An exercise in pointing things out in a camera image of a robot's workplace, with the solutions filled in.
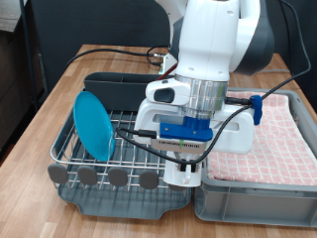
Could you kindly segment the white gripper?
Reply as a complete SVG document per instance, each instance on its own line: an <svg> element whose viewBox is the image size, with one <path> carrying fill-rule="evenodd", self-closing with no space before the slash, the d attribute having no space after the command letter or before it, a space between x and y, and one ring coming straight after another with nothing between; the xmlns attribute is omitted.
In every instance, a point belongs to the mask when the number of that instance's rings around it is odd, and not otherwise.
<svg viewBox="0 0 317 238"><path fill-rule="evenodd" d="M180 106L152 103L145 99L137 115L134 129L156 132L154 139L135 136L140 144L151 145L154 149L178 153L203 154L215 140L221 125L241 106L226 105L208 119L198 119L182 114ZM253 110L248 109L236 115L221 132L213 151L246 154L254 141ZM186 164L179 164L185 172ZM191 165L195 173L196 165Z"/></svg>

